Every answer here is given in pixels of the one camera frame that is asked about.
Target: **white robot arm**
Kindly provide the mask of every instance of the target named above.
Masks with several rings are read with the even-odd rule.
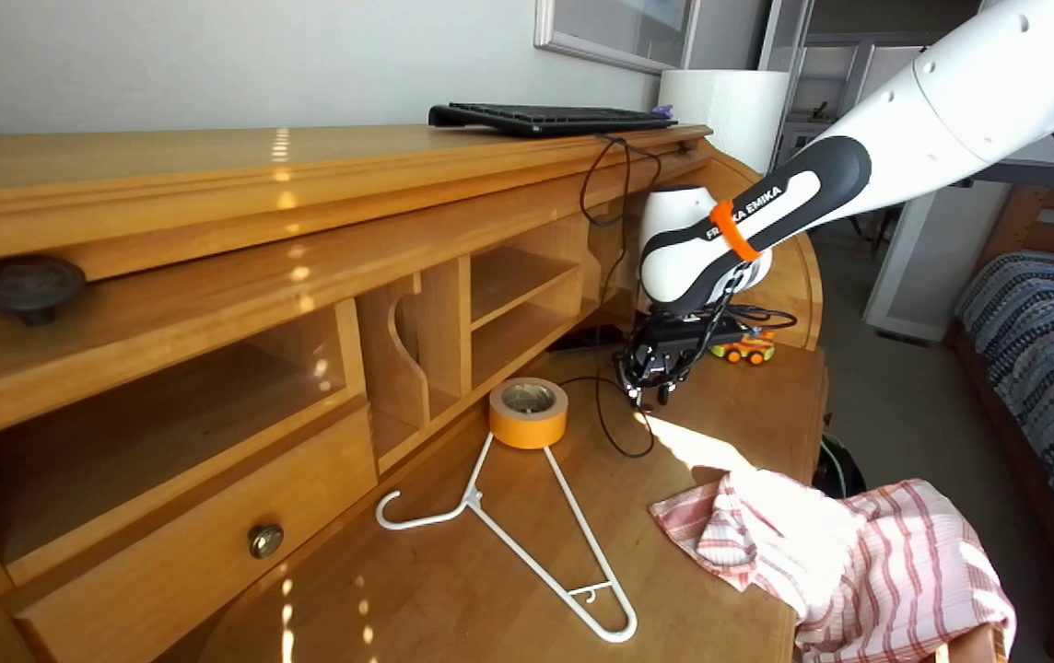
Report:
[[[621,358],[626,394],[669,398],[705,346],[737,331],[728,299],[756,280],[774,243],[936,191],[1049,133],[1054,0],[1003,0],[735,204],[653,194],[643,229],[650,326]]]

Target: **wooden cabinet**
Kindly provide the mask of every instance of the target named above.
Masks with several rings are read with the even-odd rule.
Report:
[[[720,159],[639,133],[664,180]],[[596,138],[279,128],[0,141],[0,660],[150,660],[601,306]]]

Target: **roll of tape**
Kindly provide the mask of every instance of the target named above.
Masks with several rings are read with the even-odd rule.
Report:
[[[545,448],[563,437],[568,394],[559,385],[519,376],[489,391],[489,430],[511,448]]]

